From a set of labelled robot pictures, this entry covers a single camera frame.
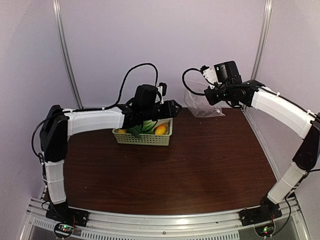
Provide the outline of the green plastic basket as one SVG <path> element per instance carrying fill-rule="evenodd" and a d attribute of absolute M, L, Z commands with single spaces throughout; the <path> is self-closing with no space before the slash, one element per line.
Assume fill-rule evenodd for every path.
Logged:
<path fill-rule="evenodd" d="M 155 129 L 152 134 L 142 134 L 141 138 L 136 138 L 129 133 L 117 133 L 118 129 L 113 129 L 112 133 L 118 144 L 168 146 L 170 144 L 170 137 L 173 133 L 173 119 L 167 118 L 158 120 L 155 127 L 162 124 L 166 124 L 167 126 L 166 133 L 164 135 L 155 135 Z"/>

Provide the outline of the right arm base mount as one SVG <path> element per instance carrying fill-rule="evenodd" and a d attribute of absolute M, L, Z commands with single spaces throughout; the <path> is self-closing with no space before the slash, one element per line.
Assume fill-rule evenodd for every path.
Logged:
<path fill-rule="evenodd" d="M 276 206 L 273 210 L 268 210 L 261 206 L 244 208 L 239 212 L 239 218 L 243 227 L 270 222 L 276 218 L 280 218 L 282 215 L 279 206 Z"/>

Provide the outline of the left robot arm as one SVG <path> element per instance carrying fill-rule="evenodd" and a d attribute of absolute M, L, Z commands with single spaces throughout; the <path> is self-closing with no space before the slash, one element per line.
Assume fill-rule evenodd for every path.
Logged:
<path fill-rule="evenodd" d="M 105 129 L 130 129 L 148 120 L 175 118 L 181 108 L 175 100 L 158 101 L 146 107 L 120 104 L 112 108 L 63 109 L 53 105 L 46 119 L 39 124 L 41 151 L 38 154 L 44 164 L 53 215 L 61 222 L 72 218 L 64 184 L 69 137 Z"/>

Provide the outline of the toy bok choy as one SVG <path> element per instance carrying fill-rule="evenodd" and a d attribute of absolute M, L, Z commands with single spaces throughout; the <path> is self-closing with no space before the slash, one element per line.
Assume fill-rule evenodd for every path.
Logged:
<path fill-rule="evenodd" d="M 126 132 L 139 139 L 141 138 L 141 135 L 153 134 L 157 123 L 157 121 L 146 120 L 141 125 L 136 125 L 126 129 Z"/>

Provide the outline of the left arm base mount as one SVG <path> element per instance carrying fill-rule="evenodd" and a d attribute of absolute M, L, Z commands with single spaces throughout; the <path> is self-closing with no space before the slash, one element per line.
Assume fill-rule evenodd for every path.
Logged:
<path fill-rule="evenodd" d="M 62 213 L 57 214 L 50 206 L 46 211 L 45 217 L 56 222 L 66 223 L 71 226 L 86 227 L 89 219 L 89 212 L 75 208 L 69 208 L 68 214 L 62 217 Z"/>

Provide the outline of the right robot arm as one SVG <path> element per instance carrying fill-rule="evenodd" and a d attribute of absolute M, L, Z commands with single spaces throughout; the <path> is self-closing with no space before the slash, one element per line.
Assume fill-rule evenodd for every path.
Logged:
<path fill-rule="evenodd" d="M 262 111 L 293 130 L 303 141 L 286 172 L 261 199 L 256 210 L 259 220 L 270 219 L 277 205 L 315 167 L 320 156 L 320 116 L 274 92 L 261 82 L 248 80 L 237 84 L 217 84 L 204 90 L 210 105 L 221 101 Z"/>

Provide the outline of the clear zip top bag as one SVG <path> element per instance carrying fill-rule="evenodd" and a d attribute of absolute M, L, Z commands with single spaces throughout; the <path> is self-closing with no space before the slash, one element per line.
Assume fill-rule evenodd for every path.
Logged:
<path fill-rule="evenodd" d="M 208 87 L 206 83 L 199 80 L 186 80 L 187 86 L 197 93 L 204 93 Z M 188 91 L 184 91 L 184 103 L 190 112 L 196 118 L 224 117 L 222 108 L 217 105 L 210 105 L 205 96 L 195 95 Z"/>

